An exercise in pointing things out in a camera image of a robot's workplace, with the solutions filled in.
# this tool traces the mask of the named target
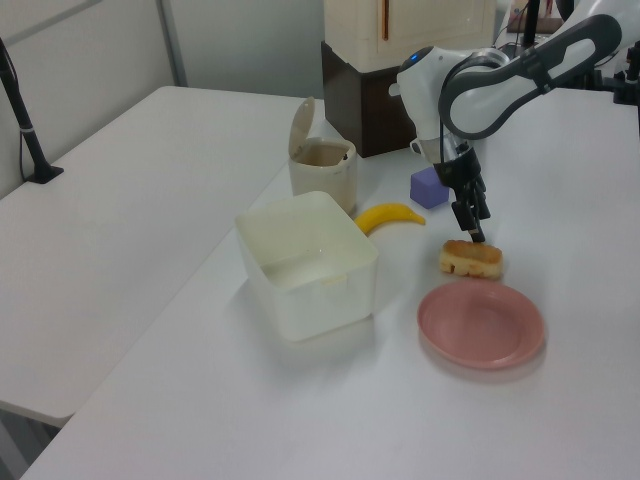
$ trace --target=purple cube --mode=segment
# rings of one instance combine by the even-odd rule
[[[440,183],[434,168],[429,167],[411,175],[409,196],[424,208],[433,208],[449,201],[449,189]]]

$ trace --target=toast slice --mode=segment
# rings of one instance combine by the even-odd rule
[[[484,243],[448,240],[440,252],[440,270],[496,280],[502,275],[502,251]]]

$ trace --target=plate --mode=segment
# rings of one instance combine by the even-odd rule
[[[544,321],[533,302],[489,280],[434,289],[420,302],[418,325],[438,353],[473,368],[523,363],[544,343]]]

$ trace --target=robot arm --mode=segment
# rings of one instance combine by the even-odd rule
[[[416,125],[416,146],[455,191],[454,213],[474,241],[484,241],[480,220],[489,210],[467,140],[495,133],[525,103],[639,39],[638,0],[582,0],[560,30],[513,61],[495,49],[427,47],[404,62],[398,85]]]

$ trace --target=banana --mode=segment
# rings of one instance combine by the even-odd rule
[[[382,205],[371,207],[356,217],[354,222],[365,235],[368,235],[371,230],[381,223],[398,220],[415,222],[421,225],[426,223],[424,217],[421,217],[402,203],[383,203]]]

